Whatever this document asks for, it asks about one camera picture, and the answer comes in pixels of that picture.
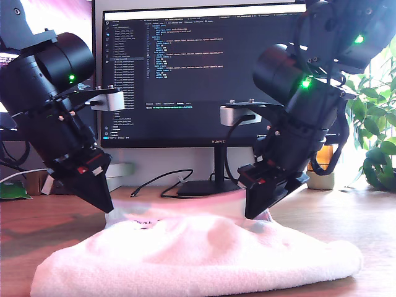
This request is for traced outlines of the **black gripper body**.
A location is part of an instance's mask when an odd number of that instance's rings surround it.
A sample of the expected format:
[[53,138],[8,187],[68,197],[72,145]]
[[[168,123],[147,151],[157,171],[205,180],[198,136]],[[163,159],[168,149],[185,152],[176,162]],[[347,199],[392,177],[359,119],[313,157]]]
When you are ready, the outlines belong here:
[[264,180],[280,183],[300,176],[309,159],[323,146],[329,130],[303,122],[280,121],[267,127],[265,136],[254,144],[257,166]]
[[79,116],[57,109],[17,114],[18,130],[37,151],[51,176],[104,175],[111,157],[97,147]]

